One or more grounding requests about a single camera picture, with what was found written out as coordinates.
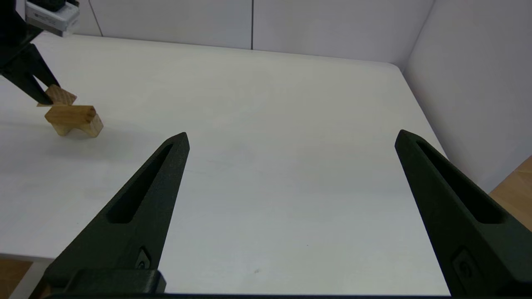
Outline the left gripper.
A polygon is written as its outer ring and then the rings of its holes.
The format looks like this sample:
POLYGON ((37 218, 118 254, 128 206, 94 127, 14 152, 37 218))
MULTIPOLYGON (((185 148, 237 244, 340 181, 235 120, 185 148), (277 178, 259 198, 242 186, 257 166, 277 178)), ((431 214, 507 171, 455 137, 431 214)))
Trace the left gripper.
POLYGON ((60 84, 37 47, 30 44, 41 33, 42 29, 26 23, 19 15, 15 0, 0 2, 1 75, 38 104, 51 105, 51 97, 37 81, 46 87, 60 84))

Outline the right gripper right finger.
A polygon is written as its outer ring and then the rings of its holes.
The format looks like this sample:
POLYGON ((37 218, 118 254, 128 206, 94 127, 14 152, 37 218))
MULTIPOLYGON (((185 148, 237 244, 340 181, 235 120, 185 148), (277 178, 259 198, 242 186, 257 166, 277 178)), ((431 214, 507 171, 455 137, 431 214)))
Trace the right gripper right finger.
POLYGON ((395 149, 450 294, 529 297, 531 231, 420 136, 395 149))

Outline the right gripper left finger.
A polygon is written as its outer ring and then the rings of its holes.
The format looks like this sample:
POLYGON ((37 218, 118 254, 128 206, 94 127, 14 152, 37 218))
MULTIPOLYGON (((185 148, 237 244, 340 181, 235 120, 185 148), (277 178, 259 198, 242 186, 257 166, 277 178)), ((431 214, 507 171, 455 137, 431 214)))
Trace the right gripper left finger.
POLYGON ((168 138, 45 270, 52 297, 161 294, 158 270, 190 151, 168 138))

